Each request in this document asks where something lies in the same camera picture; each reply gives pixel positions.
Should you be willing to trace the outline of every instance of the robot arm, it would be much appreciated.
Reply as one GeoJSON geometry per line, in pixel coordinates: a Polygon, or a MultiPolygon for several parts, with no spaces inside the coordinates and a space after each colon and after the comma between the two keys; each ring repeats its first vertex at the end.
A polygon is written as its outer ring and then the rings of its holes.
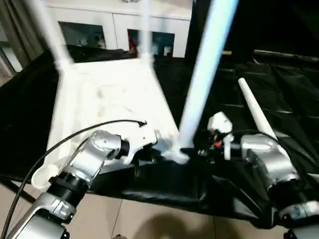
{"type": "Polygon", "coordinates": [[[7,239],[68,239],[62,223],[70,223],[76,207],[102,170],[105,160],[132,160],[143,146],[155,143],[155,134],[130,143],[119,135],[95,131],[72,155],[62,172],[50,179],[42,193],[9,233],[7,239]]]}
{"type": "MultiPolygon", "coordinates": [[[[254,178],[265,188],[281,225],[290,228],[285,239],[318,238],[319,202],[314,193],[305,189],[300,174],[277,140],[257,133],[245,134],[234,142],[232,123],[223,112],[215,114],[207,128],[216,140],[208,151],[223,155],[224,160],[239,155],[258,169],[254,178]]],[[[209,154],[205,149],[199,152],[209,154]]]]}

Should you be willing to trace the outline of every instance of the white pole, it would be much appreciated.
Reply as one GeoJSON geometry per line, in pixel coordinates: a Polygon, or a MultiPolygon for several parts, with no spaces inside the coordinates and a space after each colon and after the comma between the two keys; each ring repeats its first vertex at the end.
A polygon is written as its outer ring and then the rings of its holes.
{"type": "Polygon", "coordinates": [[[243,95],[244,95],[245,100],[247,102],[250,113],[254,118],[257,129],[260,132],[266,133],[266,134],[272,136],[273,138],[277,139],[273,129],[271,128],[262,109],[260,108],[254,94],[251,92],[249,86],[247,85],[246,80],[244,78],[240,78],[238,80],[238,83],[239,83],[240,89],[243,92],[243,95]]]}
{"type": "Polygon", "coordinates": [[[152,45],[152,33],[150,28],[151,23],[151,6],[150,0],[141,1],[141,31],[139,33],[140,47],[139,56],[141,59],[146,59],[149,61],[152,57],[151,45],[152,45]]]}
{"type": "Polygon", "coordinates": [[[57,31],[60,29],[56,29],[43,0],[27,0],[26,2],[33,11],[37,25],[51,48],[57,69],[62,70],[64,67],[68,67],[72,63],[72,58],[65,45],[59,39],[57,31]]]}
{"type": "Polygon", "coordinates": [[[180,152],[180,149],[193,147],[193,137],[213,83],[237,4],[238,0],[214,0],[209,8],[179,126],[179,136],[172,147],[172,157],[175,161],[179,160],[180,163],[187,162],[187,158],[180,152]]]}

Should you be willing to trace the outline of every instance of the tiled floor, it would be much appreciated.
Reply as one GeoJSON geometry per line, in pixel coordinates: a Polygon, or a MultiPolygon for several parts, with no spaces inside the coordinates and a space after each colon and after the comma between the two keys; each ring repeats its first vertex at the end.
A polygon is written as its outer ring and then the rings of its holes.
{"type": "MultiPolygon", "coordinates": [[[[30,185],[26,191],[37,197],[30,185]]],[[[0,185],[0,225],[4,224],[14,194],[0,185]]],[[[12,219],[15,225],[30,203],[20,200],[12,219]]],[[[211,217],[179,209],[128,200],[86,195],[67,227],[72,239],[282,239],[286,229],[259,230],[240,220],[211,217]]]]}

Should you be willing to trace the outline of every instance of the curtain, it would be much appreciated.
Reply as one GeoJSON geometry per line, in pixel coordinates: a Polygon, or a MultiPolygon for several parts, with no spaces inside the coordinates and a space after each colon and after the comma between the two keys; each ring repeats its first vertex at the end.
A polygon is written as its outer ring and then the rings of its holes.
{"type": "Polygon", "coordinates": [[[22,67],[47,48],[23,0],[0,0],[0,22],[22,67]]]}

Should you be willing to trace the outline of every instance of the black tablecloth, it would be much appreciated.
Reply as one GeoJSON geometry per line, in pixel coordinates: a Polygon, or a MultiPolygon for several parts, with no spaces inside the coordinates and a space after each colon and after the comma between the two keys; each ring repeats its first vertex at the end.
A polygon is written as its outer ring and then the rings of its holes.
{"type": "MultiPolygon", "coordinates": [[[[76,62],[134,57],[122,51],[69,48],[76,62]]],[[[183,59],[154,62],[174,120],[179,124],[193,67],[183,59]]],[[[255,63],[235,64],[222,59],[199,130],[209,117],[224,111],[234,129],[255,129],[237,80],[244,77],[307,186],[316,183],[307,173],[318,173],[319,72],[255,63]]],[[[0,177],[22,180],[46,149],[58,75],[52,56],[44,53],[0,88],[0,177]]],[[[246,219],[270,228],[271,202],[250,174],[247,164],[207,164],[192,159],[187,165],[162,162],[99,175],[96,194],[179,207],[203,214],[246,219]]]]}

